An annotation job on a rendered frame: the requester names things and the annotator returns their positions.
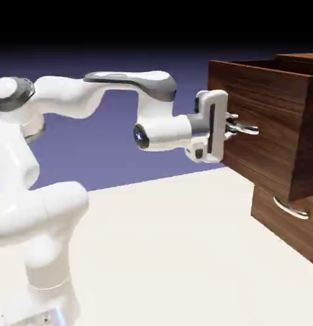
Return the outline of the dark wood cabinet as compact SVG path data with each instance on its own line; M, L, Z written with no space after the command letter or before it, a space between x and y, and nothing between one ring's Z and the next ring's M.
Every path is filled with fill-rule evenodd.
M313 53L277 54L275 62L311 76L288 196L256 185L251 214L313 263Z

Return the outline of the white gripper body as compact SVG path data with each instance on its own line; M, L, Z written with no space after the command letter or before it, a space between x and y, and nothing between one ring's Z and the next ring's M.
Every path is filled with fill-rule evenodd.
M200 91L200 114L207 127L203 162L218 163L223 159L228 93L224 90Z

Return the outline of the dark wood drawer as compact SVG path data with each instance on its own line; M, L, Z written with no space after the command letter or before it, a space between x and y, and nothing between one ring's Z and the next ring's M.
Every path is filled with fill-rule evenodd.
M308 220L285 213L273 197L269 190L255 186L251 216L313 264L313 196L289 203L280 200L289 207L308 211Z
M209 62L208 88L228 92L228 112L257 126L225 144L225 166L286 201L313 196L313 53Z

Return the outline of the dark wood drawer front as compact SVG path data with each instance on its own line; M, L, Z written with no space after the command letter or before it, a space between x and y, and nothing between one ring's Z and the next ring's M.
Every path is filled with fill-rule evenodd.
M289 207L308 211L308 220L285 213L273 197L269 190L255 186L251 216L313 264L313 196L289 203L280 200Z

